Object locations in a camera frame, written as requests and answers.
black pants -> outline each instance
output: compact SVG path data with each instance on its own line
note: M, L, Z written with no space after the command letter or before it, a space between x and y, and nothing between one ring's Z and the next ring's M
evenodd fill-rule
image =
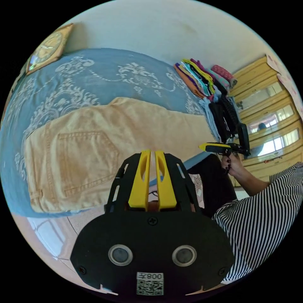
M237 199L233 184L229 176L224 174L216 155L208 156L187 172L201 177L205 207L201 211L205 216L211 218L221 206Z

hand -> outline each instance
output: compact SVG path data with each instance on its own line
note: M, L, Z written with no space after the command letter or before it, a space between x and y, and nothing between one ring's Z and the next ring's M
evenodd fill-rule
M229 174L233 177L240 175L244 170L244 166L237 154L234 155L233 153L231 153L229 159L228 157L223 156L221 162L222 168L229 168Z

screw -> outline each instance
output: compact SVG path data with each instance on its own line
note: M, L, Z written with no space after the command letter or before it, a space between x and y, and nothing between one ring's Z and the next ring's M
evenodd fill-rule
M155 218L155 217L150 217L150 218L147 220L147 222L148 222L149 225L154 226L154 225L156 225L156 224L158 223L158 219Z
M225 267L222 267L219 272L218 272L218 275L219 276L223 276L225 274Z
M86 269L83 266L79 266L79 272L80 272L80 274L85 275Z

jeans back pocket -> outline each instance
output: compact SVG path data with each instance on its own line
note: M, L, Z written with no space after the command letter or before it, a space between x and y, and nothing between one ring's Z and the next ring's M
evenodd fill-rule
M107 182L117 173L118 150L102 131L59 134L56 146L66 197Z

label sticker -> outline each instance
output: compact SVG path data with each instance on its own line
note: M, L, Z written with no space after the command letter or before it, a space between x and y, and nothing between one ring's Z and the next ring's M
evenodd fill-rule
M164 295L163 273L137 272L137 294L145 296Z

